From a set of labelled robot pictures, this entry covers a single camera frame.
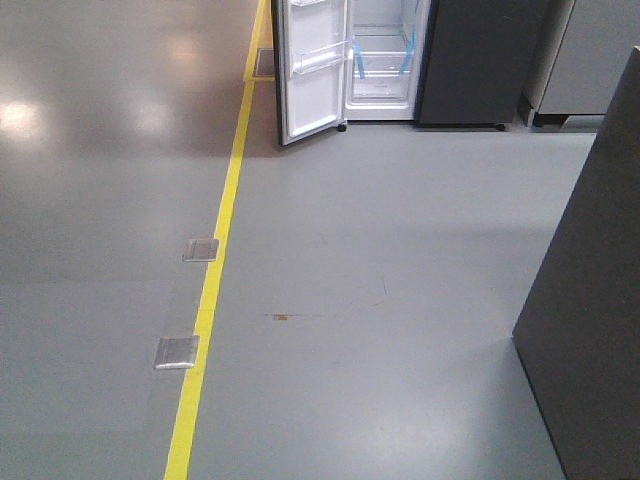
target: metal floor plate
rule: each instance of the metal floor plate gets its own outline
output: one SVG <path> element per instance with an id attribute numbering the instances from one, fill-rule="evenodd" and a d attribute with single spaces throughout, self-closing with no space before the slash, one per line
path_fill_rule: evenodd
<path id="1" fill-rule="evenodd" d="M 218 255 L 219 241 L 216 238 L 191 238 L 182 254 L 183 262 L 213 262 Z"/>
<path id="2" fill-rule="evenodd" d="M 273 77 L 275 75 L 273 48 L 258 49 L 258 58 L 253 75 L 255 77 Z"/>
<path id="3" fill-rule="evenodd" d="M 199 342 L 200 337 L 197 335 L 186 338 L 161 338 L 153 367 L 156 370 L 193 368 Z"/>

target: dark gray panel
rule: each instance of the dark gray panel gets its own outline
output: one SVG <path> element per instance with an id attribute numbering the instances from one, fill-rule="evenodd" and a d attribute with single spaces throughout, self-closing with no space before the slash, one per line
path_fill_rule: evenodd
<path id="1" fill-rule="evenodd" d="M 439 1 L 425 52 L 419 123 L 510 123 L 546 5 L 547 0 Z"/>
<path id="2" fill-rule="evenodd" d="M 514 330 L 571 480 L 640 478 L 640 52 Z"/>

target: refrigerator door shelf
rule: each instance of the refrigerator door shelf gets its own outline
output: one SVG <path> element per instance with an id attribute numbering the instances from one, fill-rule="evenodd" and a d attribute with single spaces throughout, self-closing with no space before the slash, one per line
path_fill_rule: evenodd
<path id="1" fill-rule="evenodd" d="M 294 53 L 292 74 L 305 75 L 317 70 L 330 67 L 336 63 L 343 63 L 347 59 L 350 42 L 338 42 L 327 47 L 318 48 L 310 52 Z"/>
<path id="2" fill-rule="evenodd" d="M 307 5 L 315 5 L 316 3 L 326 2 L 327 0 L 291 0 L 291 5 L 295 7 L 306 7 Z"/>

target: open refrigerator door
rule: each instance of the open refrigerator door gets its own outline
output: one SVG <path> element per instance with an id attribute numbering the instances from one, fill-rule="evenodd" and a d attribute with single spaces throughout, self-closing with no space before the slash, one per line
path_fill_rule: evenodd
<path id="1" fill-rule="evenodd" d="M 281 145 L 345 125 L 348 1 L 272 0 Z"/>

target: yellow floor line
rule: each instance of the yellow floor line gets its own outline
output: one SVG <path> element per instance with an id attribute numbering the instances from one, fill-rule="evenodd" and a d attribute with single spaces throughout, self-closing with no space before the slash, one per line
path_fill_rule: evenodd
<path id="1" fill-rule="evenodd" d="M 187 371 L 184 383 L 182 384 L 178 413 L 176 415 L 176 422 L 173 428 L 171 447 L 169 448 L 167 467 L 164 474 L 165 480 L 187 480 L 189 476 L 189 462 L 191 460 L 191 449 L 193 446 L 196 420 L 198 418 L 198 407 L 200 404 L 202 384 L 204 382 L 207 367 L 207 356 L 209 353 L 209 346 L 211 344 L 215 310 L 218 303 L 218 295 L 220 293 L 222 270 L 224 268 L 224 262 L 227 254 L 227 241 L 229 238 L 229 231 L 231 229 L 233 208 L 238 191 L 238 183 L 240 181 L 240 170 L 244 156 L 244 147 L 247 140 L 247 131 L 249 129 L 251 105 L 255 90 L 255 82 L 252 79 L 253 67 L 257 56 L 258 39 L 261 34 L 260 30 L 263 25 L 265 5 L 266 0 L 258 0 L 256 19 L 253 26 L 251 44 L 245 66 L 245 84 L 242 95 L 242 104 L 238 115 L 236 133 L 233 140 L 233 149 L 231 151 L 229 168 L 227 170 L 227 177 L 222 193 L 222 199 L 220 201 L 220 210 L 218 212 L 214 233 L 214 237 L 220 242 L 218 247 L 218 256 L 215 262 L 209 264 L 204 279 L 204 286 L 202 288 L 202 296 L 200 298 L 200 306 L 198 308 L 194 329 L 194 334 L 200 336 L 200 344 L 198 346 L 195 366 Z"/>

